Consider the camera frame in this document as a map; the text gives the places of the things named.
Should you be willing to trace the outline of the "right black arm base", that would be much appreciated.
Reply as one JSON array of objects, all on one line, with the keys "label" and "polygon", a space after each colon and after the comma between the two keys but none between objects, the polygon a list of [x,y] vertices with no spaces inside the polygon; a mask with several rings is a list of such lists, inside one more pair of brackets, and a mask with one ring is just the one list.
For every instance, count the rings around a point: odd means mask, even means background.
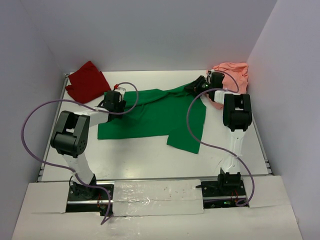
[{"label": "right black arm base", "polygon": [[204,209],[235,208],[247,201],[242,179],[237,186],[220,186],[218,180],[201,180],[195,188],[202,192]]}]

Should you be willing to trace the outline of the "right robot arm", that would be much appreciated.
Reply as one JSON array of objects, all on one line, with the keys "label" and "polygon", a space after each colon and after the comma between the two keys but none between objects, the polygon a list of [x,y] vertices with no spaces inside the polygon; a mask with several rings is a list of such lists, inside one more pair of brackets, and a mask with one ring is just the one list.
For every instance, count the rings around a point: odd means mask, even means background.
[{"label": "right robot arm", "polygon": [[222,160],[217,183],[211,188],[227,196],[241,188],[241,156],[244,136],[252,123],[252,107],[249,94],[240,93],[240,87],[234,77],[231,77],[236,89],[231,90],[223,86],[225,76],[229,73],[219,70],[209,70],[207,76],[199,76],[184,90],[195,96],[192,103],[202,95],[208,94],[209,99],[223,105],[222,123],[228,129],[229,147],[216,147],[227,152]]}]

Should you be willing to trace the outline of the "green t-shirt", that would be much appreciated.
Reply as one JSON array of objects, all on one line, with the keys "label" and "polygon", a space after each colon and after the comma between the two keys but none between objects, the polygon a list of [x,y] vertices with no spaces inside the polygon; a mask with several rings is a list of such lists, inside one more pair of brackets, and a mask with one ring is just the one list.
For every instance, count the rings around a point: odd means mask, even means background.
[{"label": "green t-shirt", "polygon": [[98,140],[167,136],[167,145],[198,154],[206,118],[201,99],[179,86],[170,90],[150,89],[124,95],[129,113],[98,125]]}]

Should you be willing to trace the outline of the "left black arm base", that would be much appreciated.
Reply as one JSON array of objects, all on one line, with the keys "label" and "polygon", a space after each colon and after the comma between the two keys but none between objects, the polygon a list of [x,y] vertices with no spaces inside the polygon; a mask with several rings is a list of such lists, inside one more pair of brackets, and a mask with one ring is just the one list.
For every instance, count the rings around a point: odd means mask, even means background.
[{"label": "left black arm base", "polygon": [[107,213],[108,194],[100,188],[87,187],[69,179],[69,191],[65,211],[67,213],[96,212],[101,217]]}]

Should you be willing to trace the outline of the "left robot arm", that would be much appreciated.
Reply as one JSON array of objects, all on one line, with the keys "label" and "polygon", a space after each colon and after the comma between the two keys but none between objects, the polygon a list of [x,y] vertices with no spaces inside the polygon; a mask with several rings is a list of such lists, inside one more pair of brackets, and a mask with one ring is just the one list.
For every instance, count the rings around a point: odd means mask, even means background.
[{"label": "left robot arm", "polygon": [[118,113],[125,111],[125,92],[122,87],[107,91],[103,101],[94,109],[62,111],[53,129],[50,145],[72,169],[71,190],[87,200],[93,199],[98,193],[96,176],[85,156],[89,129],[122,117]]}]

